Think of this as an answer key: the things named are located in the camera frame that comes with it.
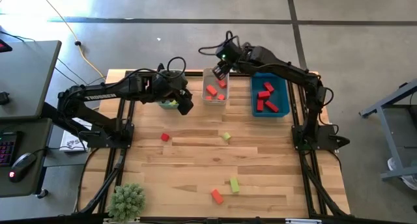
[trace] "rgb keyboard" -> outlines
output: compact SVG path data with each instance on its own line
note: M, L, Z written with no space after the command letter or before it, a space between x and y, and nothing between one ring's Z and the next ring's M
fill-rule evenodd
M0 133L0 167L12 166L21 132Z

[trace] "wooden table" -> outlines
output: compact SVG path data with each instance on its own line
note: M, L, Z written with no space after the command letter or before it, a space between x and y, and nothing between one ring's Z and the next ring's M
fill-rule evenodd
M120 80L125 72L109 70L107 82ZM145 188L147 207L141 216L307 217L300 159L291 137L291 113L277 119L253 117L248 77L231 78L229 101L221 107L203 105L202 77L187 79L194 108L186 116L156 103L136 104L134 141L126 157L122 184L136 182ZM102 100L100 112L115 117L118 105L118 99ZM325 108L322 119L328 122ZM229 142L220 137L225 132L232 137ZM160 139L162 133L171 136L168 142ZM102 185L108 154L109 150L100 149L91 158L80 208ZM349 213L338 161L327 151L317 151L317 160L323 186ZM231 192L231 176L238 178L238 195ZM223 204L213 200L213 189L223 195ZM313 188L312 193L319 211Z

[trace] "green block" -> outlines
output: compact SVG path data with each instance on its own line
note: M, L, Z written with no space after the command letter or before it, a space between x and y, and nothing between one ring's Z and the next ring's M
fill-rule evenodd
M233 193L239 192L239 183L237 182L237 178L230 178L230 186L232 187Z
M229 133L226 132L223 134L222 138L227 141L231 138L231 136L229 135Z

